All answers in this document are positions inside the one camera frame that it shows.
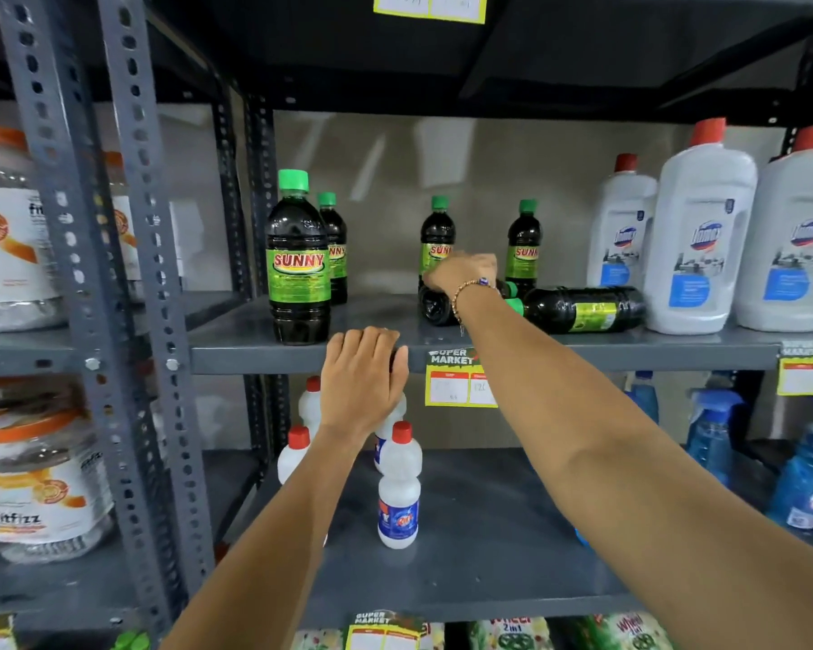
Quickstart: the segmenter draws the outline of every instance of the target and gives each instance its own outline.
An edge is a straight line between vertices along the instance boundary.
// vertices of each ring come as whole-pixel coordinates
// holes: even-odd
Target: dark liquid bottle
[[[640,326],[648,313],[631,287],[533,289],[507,303],[548,334],[619,333]]]
[[[506,280],[518,285],[518,296],[524,296],[536,286],[542,225],[533,216],[536,213],[535,198],[523,199],[519,211],[519,217],[509,226]]]
[[[421,275],[452,253],[455,244],[455,222],[449,217],[449,199],[444,195],[431,198],[431,216],[421,225],[421,266],[419,289],[425,284]]]
[[[337,213],[337,196],[319,195],[319,213],[328,231],[328,272],[331,274],[331,305],[347,302],[347,224]]]
[[[515,283],[497,281],[495,285],[504,299],[510,299],[518,292]],[[419,290],[419,310],[434,326],[456,326],[458,324],[458,318],[455,317],[452,310],[452,302],[443,292],[422,287]]]
[[[328,233],[307,200],[304,171],[279,173],[280,202],[265,224],[274,333],[283,344],[324,342],[331,321]]]

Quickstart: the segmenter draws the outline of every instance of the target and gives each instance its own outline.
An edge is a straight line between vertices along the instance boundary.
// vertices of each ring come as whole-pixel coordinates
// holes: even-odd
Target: hand
[[[322,366],[320,433],[337,434],[358,451],[394,410],[409,375],[406,347],[390,363],[400,336],[368,326],[331,338]]]
[[[469,255],[464,251],[455,251],[422,274],[422,280],[428,287],[444,291],[449,298],[455,296],[461,285],[479,278],[487,278],[492,286],[497,280],[497,256],[493,253]]]

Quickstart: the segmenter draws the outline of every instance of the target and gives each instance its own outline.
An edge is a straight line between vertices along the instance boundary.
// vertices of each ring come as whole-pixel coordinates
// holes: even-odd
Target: left hand
[[[328,342],[322,366],[320,432],[336,434],[356,450],[379,428],[407,384],[407,348],[391,363],[397,331],[368,326],[337,333]]]

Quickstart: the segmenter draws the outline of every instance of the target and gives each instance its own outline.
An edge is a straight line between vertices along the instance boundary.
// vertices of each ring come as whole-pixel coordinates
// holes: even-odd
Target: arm
[[[495,272],[493,255],[455,256],[425,282],[452,296]],[[687,650],[813,647],[813,548],[727,491],[492,288],[463,289],[457,308],[556,505],[676,641]]]
[[[405,347],[389,373],[398,335],[366,328],[328,342],[322,424],[307,455],[190,601],[163,650],[290,647],[349,470],[407,381]]]

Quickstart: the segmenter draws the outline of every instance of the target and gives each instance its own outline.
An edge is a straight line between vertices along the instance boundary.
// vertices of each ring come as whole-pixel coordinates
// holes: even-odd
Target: white plastic bottle
[[[758,175],[746,152],[723,146],[725,130],[726,119],[700,121],[662,167],[643,286],[659,333],[716,333],[732,307]]]
[[[645,226],[653,216],[656,180],[635,172],[638,155],[617,156],[614,175],[603,182],[590,231],[588,287],[640,282]]]
[[[310,447],[310,430],[307,426],[293,426],[287,439],[289,443],[277,457],[277,480],[280,485],[286,482],[307,454],[307,448]]]
[[[379,428],[374,431],[374,434],[376,435],[376,446],[374,448],[374,465],[376,465],[376,469],[379,469],[379,452],[382,450],[382,446],[385,445],[388,440],[392,439],[392,428],[394,427],[394,423],[400,422],[406,414],[407,395],[401,393],[401,400],[396,406],[394,406],[394,410],[385,419],[385,421],[379,425]]]
[[[419,534],[421,447],[409,422],[396,422],[392,440],[379,455],[379,539],[387,547],[403,549]]]
[[[310,429],[310,439],[316,437],[319,431],[319,423],[322,420],[322,408],[320,406],[320,391],[322,381],[318,376],[310,376],[307,379],[307,390],[298,399],[298,415],[301,417],[304,426]]]
[[[747,328],[813,331],[813,126],[759,175],[734,311]]]

